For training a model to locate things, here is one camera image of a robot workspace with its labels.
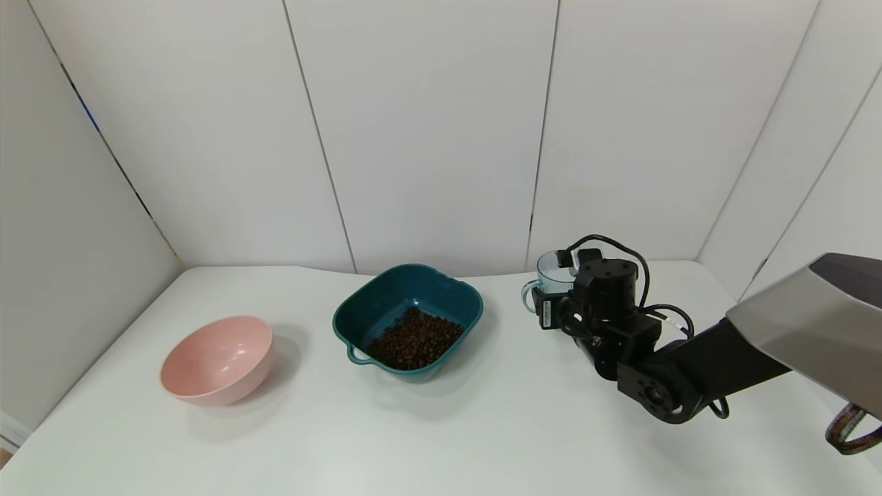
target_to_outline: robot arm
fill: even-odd
[[[558,260],[578,274],[573,289],[535,289],[536,308],[553,308],[555,327],[572,336],[595,370],[660,420],[681,424],[708,406],[725,418],[726,396],[794,370],[850,403],[827,432],[841,453],[882,442],[882,428],[846,440],[867,413],[882,418],[882,260],[828,253],[735,305],[706,331],[685,329],[686,339],[659,349],[658,307],[688,316],[673,305],[635,304],[636,264],[572,247]]]

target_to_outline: white wall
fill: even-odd
[[[707,239],[733,294],[835,146],[882,32],[872,0],[824,0],[769,116],[818,0],[563,1],[543,138],[555,0],[34,4],[189,265],[498,274],[602,232],[654,259]]]
[[[848,134],[768,262],[747,289],[755,294],[825,252],[882,259],[882,79],[877,78]],[[820,387],[836,411],[845,402]],[[882,470],[882,449],[867,456]]]
[[[562,2],[530,264],[590,232],[695,259],[816,4]]]
[[[830,159],[882,65],[882,2],[822,0],[699,262],[739,298]]]
[[[33,429],[180,266],[23,0],[0,2],[0,164],[0,408]]]
[[[281,0],[34,8],[186,264],[353,270]]]
[[[288,0],[360,273],[519,272],[556,0]]]

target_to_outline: clear plastic cup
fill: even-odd
[[[536,274],[538,278],[524,284],[520,290],[520,301],[531,313],[536,313],[536,309],[530,305],[530,291],[533,288],[539,288],[545,294],[565,293],[572,289],[572,283],[576,280],[570,274],[569,268],[557,266],[557,255],[554,252],[546,252],[539,257],[536,261]]]

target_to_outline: coffee beans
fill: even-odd
[[[393,369],[412,371],[438,360],[462,331],[456,322],[410,307],[368,345],[368,354]]]

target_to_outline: white table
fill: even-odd
[[[652,264],[653,303],[699,328],[734,302],[702,266]],[[830,411],[795,373],[666,425],[521,307],[530,274],[467,279],[483,318],[432,381],[356,366],[331,330],[368,277],[299,267],[181,276],[0,472],[3,496],[882,493],[862,456],[826,445]],[[203,409],[166,394],[162,359],[213,319],[273,324],[279,361],[255,396]],[[665,331],[663,340],[676,338]]]

